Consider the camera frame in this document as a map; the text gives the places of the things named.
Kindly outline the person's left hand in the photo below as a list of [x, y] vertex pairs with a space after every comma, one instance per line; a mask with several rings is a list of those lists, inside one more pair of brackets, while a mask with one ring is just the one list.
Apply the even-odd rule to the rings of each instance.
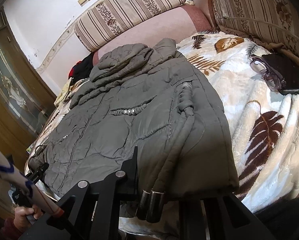
[[13, 224], [20, 232], [25, 232], [32, 225], [28, 218], [32, 216], [34, 220], [38, 220], [42, 215], [41, 208], [36, 205], [19, 206], [15, 208]]

